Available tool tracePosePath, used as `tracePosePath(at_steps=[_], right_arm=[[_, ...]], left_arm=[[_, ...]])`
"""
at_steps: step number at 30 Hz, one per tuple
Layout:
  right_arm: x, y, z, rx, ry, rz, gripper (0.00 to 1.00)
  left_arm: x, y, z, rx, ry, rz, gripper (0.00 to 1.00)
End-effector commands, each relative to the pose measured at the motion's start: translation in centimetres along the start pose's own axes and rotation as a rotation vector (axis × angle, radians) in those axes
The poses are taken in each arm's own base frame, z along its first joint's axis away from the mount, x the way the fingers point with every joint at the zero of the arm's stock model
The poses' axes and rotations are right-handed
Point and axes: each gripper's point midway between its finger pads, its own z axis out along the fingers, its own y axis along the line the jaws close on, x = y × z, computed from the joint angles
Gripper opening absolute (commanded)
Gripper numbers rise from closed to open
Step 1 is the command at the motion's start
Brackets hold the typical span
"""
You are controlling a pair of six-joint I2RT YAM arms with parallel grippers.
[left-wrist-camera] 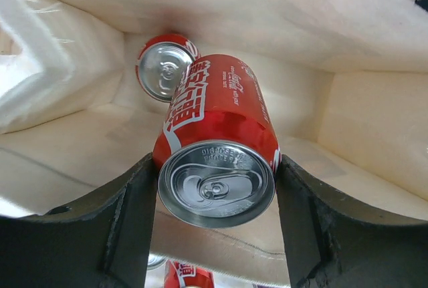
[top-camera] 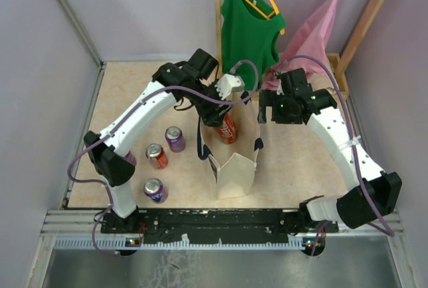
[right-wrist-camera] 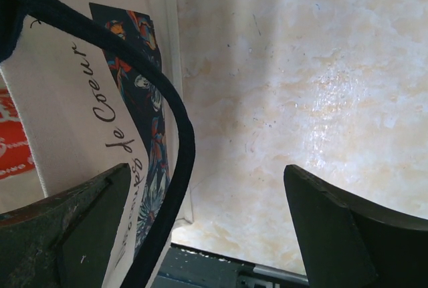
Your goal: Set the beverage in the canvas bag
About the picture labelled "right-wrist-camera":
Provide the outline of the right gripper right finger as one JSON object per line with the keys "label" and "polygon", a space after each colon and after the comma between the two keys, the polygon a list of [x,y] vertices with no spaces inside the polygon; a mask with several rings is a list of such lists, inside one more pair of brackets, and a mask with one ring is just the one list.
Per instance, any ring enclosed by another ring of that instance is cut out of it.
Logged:
{"label": "right gripper right finger", "polygon": [[427,220],[295,164],[285,167],[284,186],[310,287],[427,286]]}

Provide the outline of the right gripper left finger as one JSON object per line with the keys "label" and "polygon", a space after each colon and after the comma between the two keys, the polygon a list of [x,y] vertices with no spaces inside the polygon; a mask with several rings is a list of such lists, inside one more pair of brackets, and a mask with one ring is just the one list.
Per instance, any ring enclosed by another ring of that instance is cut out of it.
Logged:
{"label": "right gripper left finger", "polygon": [[2,287],[101,287],[130,188],[118,164],[1,214]]}

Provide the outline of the beige canvas tote bag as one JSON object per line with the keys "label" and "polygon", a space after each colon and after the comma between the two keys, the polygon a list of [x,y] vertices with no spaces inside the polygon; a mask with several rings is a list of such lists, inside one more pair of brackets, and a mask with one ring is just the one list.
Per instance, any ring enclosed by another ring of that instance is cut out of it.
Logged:
{"label": "beige canvas tote bag", "polygon": [[43,199],[129,165],[101,287],[150,287],[195,162],[177,0],[1,0],[1,76]]}

